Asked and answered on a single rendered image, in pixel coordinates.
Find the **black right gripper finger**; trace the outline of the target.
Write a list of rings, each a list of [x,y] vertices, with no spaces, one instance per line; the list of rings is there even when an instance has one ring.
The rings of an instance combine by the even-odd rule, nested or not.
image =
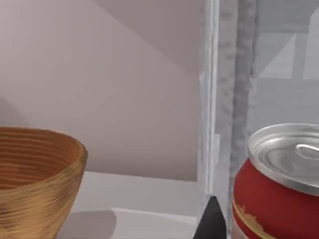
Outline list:
[[[226,221],[215,196],[211,196],[192,239],[226,239]]]

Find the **red can with silver top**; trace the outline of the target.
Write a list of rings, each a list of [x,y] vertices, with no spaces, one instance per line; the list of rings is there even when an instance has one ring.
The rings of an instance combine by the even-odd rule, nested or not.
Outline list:
[[[319,125],[256,131],[235,176],[231,239],[319,239]]]

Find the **grey cabinet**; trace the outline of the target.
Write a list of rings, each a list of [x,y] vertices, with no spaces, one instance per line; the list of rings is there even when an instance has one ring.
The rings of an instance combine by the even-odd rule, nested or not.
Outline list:
[[[319,124],[319,0],[200,0],[199,209],[231,221],[248,137],[277,123]]]

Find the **brown woven basket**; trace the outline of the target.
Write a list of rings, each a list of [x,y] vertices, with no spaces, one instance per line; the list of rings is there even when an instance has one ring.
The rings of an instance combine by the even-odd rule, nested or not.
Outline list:
[[[69,135],[0,126],[0,239],[56,239],[87,158],[85,146]]]

